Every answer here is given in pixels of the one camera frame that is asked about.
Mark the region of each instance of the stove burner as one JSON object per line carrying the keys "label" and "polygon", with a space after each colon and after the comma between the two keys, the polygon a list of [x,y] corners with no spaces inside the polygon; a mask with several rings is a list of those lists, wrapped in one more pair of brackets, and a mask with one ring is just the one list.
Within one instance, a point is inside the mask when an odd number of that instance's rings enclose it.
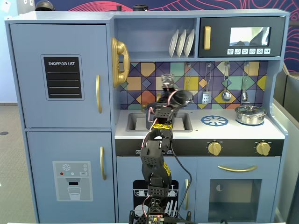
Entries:
{"label": "stove burner", "polygon": [[228,120],[221,116],[209,115],[201,119],[201,122],[209,126],[223,126],[228,124]]}

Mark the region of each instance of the play kitchen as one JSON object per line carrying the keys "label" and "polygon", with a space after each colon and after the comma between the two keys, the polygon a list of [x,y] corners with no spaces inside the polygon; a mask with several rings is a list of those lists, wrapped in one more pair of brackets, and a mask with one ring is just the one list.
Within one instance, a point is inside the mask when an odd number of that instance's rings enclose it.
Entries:
{"label": "play kitchen", "polygon": [[197,223],[274,222],[288,134],[272,99],[289,14],[75,16],[31,12],[6,21],[36,220],[127,223],[131,210],[135,220],[143,215],[141,145],[166,78],[193,96],[164,152],[172,176],[165,212],[190,211]]}

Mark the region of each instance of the microwave button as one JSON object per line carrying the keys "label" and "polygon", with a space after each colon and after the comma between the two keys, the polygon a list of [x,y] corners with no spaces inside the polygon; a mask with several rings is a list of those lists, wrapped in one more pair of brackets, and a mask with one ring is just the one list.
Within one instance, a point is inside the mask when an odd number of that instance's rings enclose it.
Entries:
{"label": "microwave button", "polygon": [[250,48],[249,49],[249,54],[250,55],[255,55],[256,54],[256,49],[255,48]]}
{"label": "microwave button", "polygon": [[242,49],[242,54],[247,55],[248,54],[248,49]]}
{"label": "microwave button", "polygon": [[228,55],[233,55],[234,54],[234,49],[228,49]]}
{"label": "microwave button", "polygon": [[235,49],[235,55],[240,55],[241,54],[241,49]]}
{"label": "microwave button", "polygon": [[268,55],[268,54],[270,54],[270,51],[271,51],[270,48],[265,48],[265,49],[263,50],[263,53],[266,54],[266,55]]}
{"label": "microwave button", "polygon": [[263,48],[258,48],[258,49],[256,50],[256,54],[257,54],[257,55],[262,55],[262,54],[263,54]]}

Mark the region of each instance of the blue cabinet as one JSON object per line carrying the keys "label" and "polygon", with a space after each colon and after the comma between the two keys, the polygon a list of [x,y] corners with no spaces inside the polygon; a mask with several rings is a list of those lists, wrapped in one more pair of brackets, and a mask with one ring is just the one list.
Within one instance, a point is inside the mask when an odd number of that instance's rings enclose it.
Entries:
{"label": "blue cabinet", "polygon": [[[197,158],[179,157],[179,159],[183,166],[185,166],[185,168],[192,174],[193,178],[189,188],[187,207],[185,199],[180,209],[180,214],[185,218],[187,212],[191,211],[192,220],[194,220]],[[171,169],[173,180],[173,186],[170,186],[168,197],[170,204],[166,210],[168,211],[168,214],[174,216],[186,189],[186,179],[190,178],[174,157],[167,156],[164,160]],[[146,198],[148,192],[141,167],[142,162],[140,157],[117,157],[117,188],[120,223],[128,222],[129,212],[131,210],[135,210],[136,218],[142,214],[142,205],[140,203]]]}
{"label": "blue cabinet", "polygon": [[195,222],[269,223],[280,157],[199,157]]}
{"label": "blue cabinet", "polygon": [[115,222],[111,133],[27,137],[41,223]]}
{"label": "blue cabinet", "polygon": [[105,25],[10,28],[26,127],[111,127]]}

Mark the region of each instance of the mural wall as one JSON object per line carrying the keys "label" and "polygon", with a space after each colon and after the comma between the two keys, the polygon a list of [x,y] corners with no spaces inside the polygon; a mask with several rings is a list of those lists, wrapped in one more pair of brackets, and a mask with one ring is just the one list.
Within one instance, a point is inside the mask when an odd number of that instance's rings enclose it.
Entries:
{"label": "mural wall", "polygon": [[[145,4],[150,11],[224,10],[249,8],[277,8],[291,12],[291,20],[299,20],[299,0],[50,0],[57,11],[132,11],[133,5]],[[299,72],[299,28],[288,32],[285,64],[290,72]]]}

